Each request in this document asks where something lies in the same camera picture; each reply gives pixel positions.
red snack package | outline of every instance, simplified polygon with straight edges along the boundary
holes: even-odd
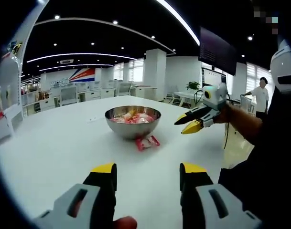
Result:
[[[143,151],[144,149],[160,146],[160,143],[154,136],[146,137],[146,138],[138,138],[136,139],[136,145],[139,151]]]

tv screen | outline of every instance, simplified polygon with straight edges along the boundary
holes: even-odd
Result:
[[[199,61],[217,67],[235,76],[236,49],[213,32],[201,27]]]

white table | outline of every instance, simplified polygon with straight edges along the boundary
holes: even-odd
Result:
[[[194,101],[194,93],[191,93],[191,92],[175,92],[174,93],[175,95],[178,95],[179,97],[181,97],[181,101],[179,103],[179,106],[182,106],[184,102],[186,102],[186,99],[189,99],[189,100],[193,100]],[[202,92],[198,92],[197,93],[197,97],[195,95],[195,100],[199,100],[199,101],[202,101]]]
[[[104,113],[121,105],[158,109],[161,120],[153,135],[161,146],[138,152],[134,142],[117,137]],[[0,171],[22,210],[31,218],[53,208],[53,202],[90,170],[118,166],[114,219],[133,216],[139,229],[182,227],[179,165],[208,169],[217,182],[223,161],[224,125],[182,135],[173,125],[187,109],[157,101],[121,96],[40,112],[24,119],[16,137],[0,145]]]

sleeve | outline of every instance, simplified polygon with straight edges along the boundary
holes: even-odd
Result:
[[[252,90],[250,92],[251,92],[252,96],[257,95],[257,93],[258,93],[258,87],[256,87],[254,90]]]
[[[269,101],[269,92],[266,90],[266,100]]]

floor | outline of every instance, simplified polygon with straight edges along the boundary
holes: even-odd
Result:
[[[170,103],[171,101],[165,99],[163,103]],[[190,108],[189,104],[183,104],[183,107]],[[225,131],[225,139],[224,143],[221,147],[224,148],[225,142],[226,147],[224,150],[224,164],[223,168],[233,168],[237,164],[245,161],[254,146],[249,143],[232,125],[229,125],[228,129],[228,138],[226,142],[226,134]]]

